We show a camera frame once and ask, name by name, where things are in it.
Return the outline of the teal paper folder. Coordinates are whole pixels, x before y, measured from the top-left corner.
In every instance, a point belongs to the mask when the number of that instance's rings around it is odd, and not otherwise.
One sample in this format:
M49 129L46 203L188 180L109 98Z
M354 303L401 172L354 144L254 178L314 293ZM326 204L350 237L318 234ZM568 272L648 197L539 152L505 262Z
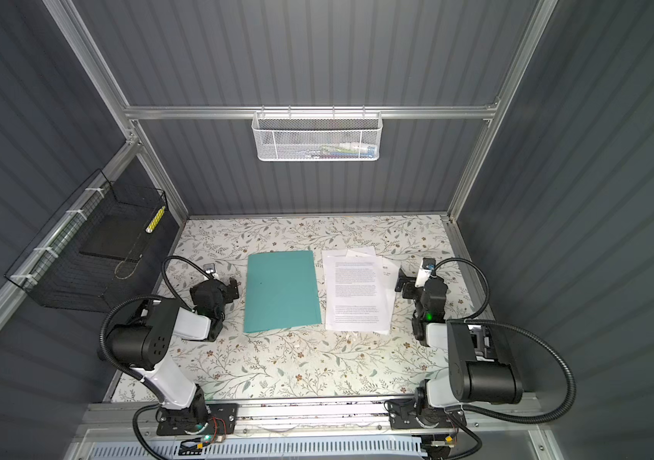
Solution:
M310 250L257 253L246 267L244 332L321 324L315 257Z

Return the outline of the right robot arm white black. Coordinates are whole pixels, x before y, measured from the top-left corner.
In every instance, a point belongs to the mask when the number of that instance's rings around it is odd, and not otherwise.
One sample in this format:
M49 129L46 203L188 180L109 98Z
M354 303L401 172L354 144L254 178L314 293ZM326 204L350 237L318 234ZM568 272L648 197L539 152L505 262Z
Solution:
M447 353L447 365L417 386L410 399L385 402L393 429L435 429L462 421L460 406L469 403L518 404L522 380L501 330L446 320L439 304L447 287L422 268L417 277L399 272L395 290L414 301L414 338L423 346Z

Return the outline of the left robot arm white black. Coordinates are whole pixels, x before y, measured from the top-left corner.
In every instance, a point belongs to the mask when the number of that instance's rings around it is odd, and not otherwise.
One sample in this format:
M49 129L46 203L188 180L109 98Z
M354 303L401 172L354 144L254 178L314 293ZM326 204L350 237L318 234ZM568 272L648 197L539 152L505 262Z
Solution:
M194 310L181 300L142 295L105 318L97 354L154 394L159 436L202 435L220 441L234 432L237 404L208 404L198 383L168 354L172 339L212 342L223 329L225 306L240 297L238 282L207 279L190 289Z

